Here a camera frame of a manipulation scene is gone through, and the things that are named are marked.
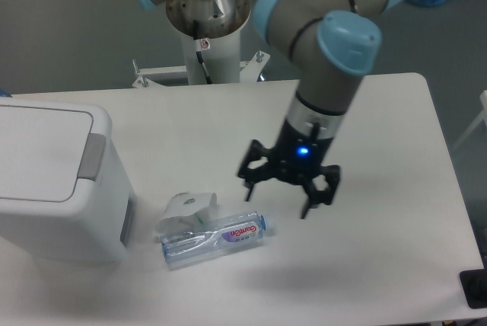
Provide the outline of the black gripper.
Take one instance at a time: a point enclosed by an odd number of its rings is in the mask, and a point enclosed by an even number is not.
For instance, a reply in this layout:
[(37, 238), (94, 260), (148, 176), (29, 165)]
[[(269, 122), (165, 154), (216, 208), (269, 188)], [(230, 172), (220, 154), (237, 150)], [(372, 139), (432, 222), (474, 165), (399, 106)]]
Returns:
[(302, 186), (307, 199), (301, 209), (301, 219), (320, 204), (330, 206), (341, 180), (341, 167), (322, 166), (333, 140), (320, 138), (322, 128), (315, 121), (306, 124), (302, 133), (285, 120), (272, 149), (253, 139), (237, 171), (247, 189), (244, 200), (250, 202), (258, 183), (276, 178)]

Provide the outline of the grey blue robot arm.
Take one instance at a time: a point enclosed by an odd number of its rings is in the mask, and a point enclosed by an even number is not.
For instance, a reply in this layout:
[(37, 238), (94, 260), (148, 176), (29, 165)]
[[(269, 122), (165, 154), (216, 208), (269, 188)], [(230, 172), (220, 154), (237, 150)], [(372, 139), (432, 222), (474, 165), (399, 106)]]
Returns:
[(304, 210), (330, 205), (340, 167), (323, 160), (382, 36), (371, 17), (402, 0), (138, 0), (147, 9), (165, 5), (186, 45), (189, 82), (240, 80), (239, 46), (218, 47), (252, 21), (256, 32), (301, 70), (279, 136), (272, 148), (252, 141), (237, 175), (248, 190), (275, 178), (300, 186)]

